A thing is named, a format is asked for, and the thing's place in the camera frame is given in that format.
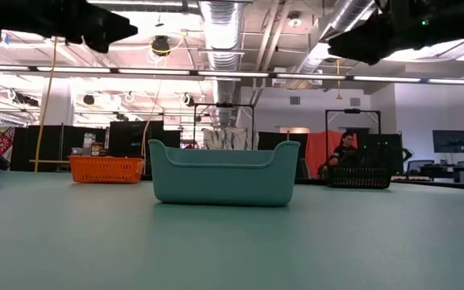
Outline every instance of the teal table surface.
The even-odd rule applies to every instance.
[[[464,190],[297,185],[239,208],[0,172],[0,289],[464,289]]]

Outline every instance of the teal basket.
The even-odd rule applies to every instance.
[[[285,206],[292,199],[298,142],[274,151],[187,150],[150,140],[155,196],[192,205]]]

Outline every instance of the orange basket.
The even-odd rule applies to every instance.
[[[72,179],[80,183],[136,183],[141,179],[140,158],[69,156]]]

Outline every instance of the plastic basket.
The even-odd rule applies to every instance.
[[[136,183],[141,179],[140,158],[69,156],[72,179],[80,183]]]
[[[390,168],[331,167],[328,184],[335,188],[387,189],[392,181]]]
[[[290,202],[298,142],[274,151],[184,150],[150,140],[157,199],[199,205],[284,206]]]

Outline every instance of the computer screen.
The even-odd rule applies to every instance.
[[[464,130],[433,130],[434,153],[464,153]]]

